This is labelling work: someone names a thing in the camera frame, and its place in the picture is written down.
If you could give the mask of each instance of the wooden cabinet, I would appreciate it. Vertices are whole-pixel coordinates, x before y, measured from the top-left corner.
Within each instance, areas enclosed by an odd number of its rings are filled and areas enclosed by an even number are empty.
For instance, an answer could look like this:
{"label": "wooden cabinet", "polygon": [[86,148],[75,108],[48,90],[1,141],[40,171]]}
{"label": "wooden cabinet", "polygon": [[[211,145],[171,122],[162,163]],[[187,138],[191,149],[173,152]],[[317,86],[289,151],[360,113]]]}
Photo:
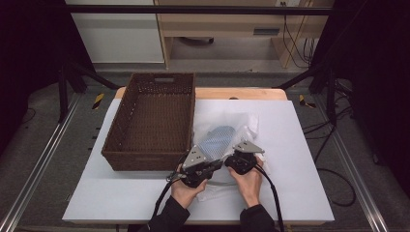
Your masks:
{"label": "wooden cabinet", "polygon": [[[334,0],[301,0],[299,7],[332,7]],[[155,0],[156,5],[255,6],[274,7],[276,0]],[[271,37],[284,68],[290,60],[283,43],[283,15],[235,14],[158,14],[165,64],[170,62],[174,37]],[[319,38],[326,16],[289,15],[287,28],[294,40]],[[295,50],[289,34],[284,33],[291,52]]]}

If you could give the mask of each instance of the person's arm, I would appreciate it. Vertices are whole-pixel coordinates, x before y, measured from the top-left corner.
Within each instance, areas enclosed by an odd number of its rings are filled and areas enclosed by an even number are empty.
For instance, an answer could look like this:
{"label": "person's arm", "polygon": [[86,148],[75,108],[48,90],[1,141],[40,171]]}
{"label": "person's arm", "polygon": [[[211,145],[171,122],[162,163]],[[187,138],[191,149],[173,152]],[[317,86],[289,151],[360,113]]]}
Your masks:
{"label": "person's arm", "polygon": [[[263,162],[257,158],[258,165]],[[241,231],[242,232],[272,232],[277,231],[275,222],[260,204],[259,193],[262,185],[262,174],[253,168],[244,175],[239,175],[234,169],[228,167],[229,173],[238,184],[239,192],[247,204],[247,209],[241,212]]]}
{"label": "person's arm", "polygon": [[197,188],[187,187],[181,181],[171,186],[171,196],[165,203],[160,215],[157,215],[141,227],[138,232],[176,232],[184,225],[190,216],[187,210],[195,196],[205,189],[207,180]]}

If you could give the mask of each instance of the black sleeve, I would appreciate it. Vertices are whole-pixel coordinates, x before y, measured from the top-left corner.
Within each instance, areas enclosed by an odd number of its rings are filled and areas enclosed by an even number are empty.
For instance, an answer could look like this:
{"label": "black sleeve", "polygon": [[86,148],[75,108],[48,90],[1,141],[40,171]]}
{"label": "black sleeve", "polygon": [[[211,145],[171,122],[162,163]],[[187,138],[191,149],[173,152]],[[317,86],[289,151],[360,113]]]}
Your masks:
{"label": "black sleeve", "polygon": [[278,232],[274,220],[262,205],[243,210],[240,218],[242,232]]}
{"label": "black sleeve", "polygon": [[190,212],[169,196],[160,215],[153,217],[138,232],[176,232],[184,225]]}

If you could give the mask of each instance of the white cabinet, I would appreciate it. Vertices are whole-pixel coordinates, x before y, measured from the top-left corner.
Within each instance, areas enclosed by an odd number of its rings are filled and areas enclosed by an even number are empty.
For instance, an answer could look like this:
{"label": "white cabinet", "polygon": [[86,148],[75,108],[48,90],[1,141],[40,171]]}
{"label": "white cabinet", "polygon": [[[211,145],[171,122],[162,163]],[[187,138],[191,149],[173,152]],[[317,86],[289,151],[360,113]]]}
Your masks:
{"label": "white cabinet", "polygon": [[[66,0],[76,5],[153,5],[152,0]],[[72,14],[93,63],[163,63],[155,14]]]}

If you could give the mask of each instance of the yellow and black tape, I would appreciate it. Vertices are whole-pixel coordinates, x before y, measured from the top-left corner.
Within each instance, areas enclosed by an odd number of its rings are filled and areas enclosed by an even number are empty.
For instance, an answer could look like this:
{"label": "yellow and black tape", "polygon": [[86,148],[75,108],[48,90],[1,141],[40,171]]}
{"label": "yellow and black tape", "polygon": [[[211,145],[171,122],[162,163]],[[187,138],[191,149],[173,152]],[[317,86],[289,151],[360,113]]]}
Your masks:
{"label": "yellow and black tape", "polygon": [[305,97],[303,95],[299,95],[299,104],[308,106],[310,108],[316,108],[316,104],[315,103],[307,103],[305,101]]}
{"label": "yellow and black tape", "polygon": [[98,109],[103,100],[103,94],[98,94],[93,104],[93,109]]}

